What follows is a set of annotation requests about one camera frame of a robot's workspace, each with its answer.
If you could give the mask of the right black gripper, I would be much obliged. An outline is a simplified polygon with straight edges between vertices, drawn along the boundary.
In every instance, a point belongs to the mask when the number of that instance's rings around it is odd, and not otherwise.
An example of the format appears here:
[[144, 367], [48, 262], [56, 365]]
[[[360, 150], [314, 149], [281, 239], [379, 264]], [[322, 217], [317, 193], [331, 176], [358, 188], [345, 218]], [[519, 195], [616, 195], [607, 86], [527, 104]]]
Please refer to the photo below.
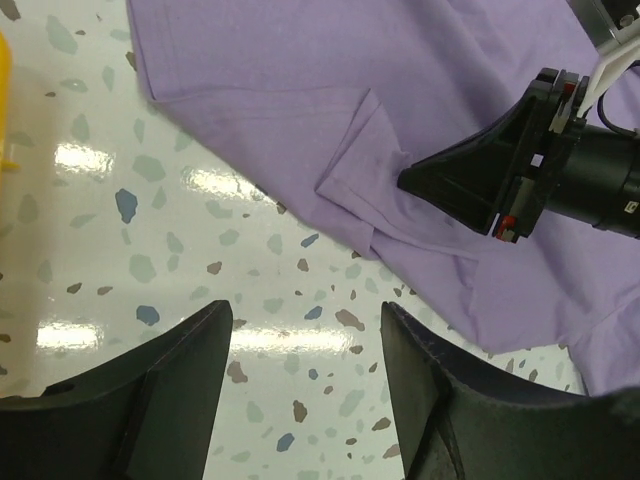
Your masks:
[[585, 128], [589, 81], [542, 69], [490, 126], [402, 170], [398, 188], [481, 235], [497, 215], [494, 238], [529, 237]]

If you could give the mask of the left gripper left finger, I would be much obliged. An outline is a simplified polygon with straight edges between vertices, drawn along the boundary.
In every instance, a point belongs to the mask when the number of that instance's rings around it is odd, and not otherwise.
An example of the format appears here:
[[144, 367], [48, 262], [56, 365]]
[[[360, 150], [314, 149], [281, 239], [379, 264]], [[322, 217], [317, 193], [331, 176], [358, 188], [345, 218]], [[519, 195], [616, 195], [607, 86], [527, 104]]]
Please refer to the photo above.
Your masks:
[[2, 478], [203, 478], [232, 329], [217, 300], [38, 397], [2, 399]]

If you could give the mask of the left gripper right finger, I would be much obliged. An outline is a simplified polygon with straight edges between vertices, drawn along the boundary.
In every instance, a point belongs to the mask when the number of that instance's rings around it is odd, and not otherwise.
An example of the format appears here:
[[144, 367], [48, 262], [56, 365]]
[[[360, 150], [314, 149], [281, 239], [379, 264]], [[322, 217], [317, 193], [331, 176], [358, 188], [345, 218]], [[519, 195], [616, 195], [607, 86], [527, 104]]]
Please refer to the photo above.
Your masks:
[[638, 478], [638, 388], [590, 397], [524, 380], [393, 302], [381, 337], [406, 478]]

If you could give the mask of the purple t shirt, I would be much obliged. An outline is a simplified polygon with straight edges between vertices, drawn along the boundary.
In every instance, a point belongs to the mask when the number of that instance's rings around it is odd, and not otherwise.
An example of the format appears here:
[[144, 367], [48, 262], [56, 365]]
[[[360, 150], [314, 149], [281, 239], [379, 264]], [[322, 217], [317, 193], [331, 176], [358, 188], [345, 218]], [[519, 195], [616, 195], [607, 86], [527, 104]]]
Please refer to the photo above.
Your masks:
[[400, 191], [544, 67], [597, 54], [563, 1], [131, 1], [147, 97], [308, 225], [493, 353], [564, 344], [588, 393], [639, 382], [639, 244], [554, 214], [516, 244]]

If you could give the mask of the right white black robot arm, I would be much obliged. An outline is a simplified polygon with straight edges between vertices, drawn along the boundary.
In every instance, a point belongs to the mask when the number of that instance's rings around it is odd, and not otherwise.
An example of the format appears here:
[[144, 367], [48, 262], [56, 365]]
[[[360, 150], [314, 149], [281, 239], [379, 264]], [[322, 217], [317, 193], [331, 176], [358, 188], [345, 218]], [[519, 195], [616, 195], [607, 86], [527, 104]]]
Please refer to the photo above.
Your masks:
[[404, 169], [399, 189], [515, 243], [549, 210], [639, 236], [639, 136], [579, 108], [589, 79], [545, 68], [491, 126]]

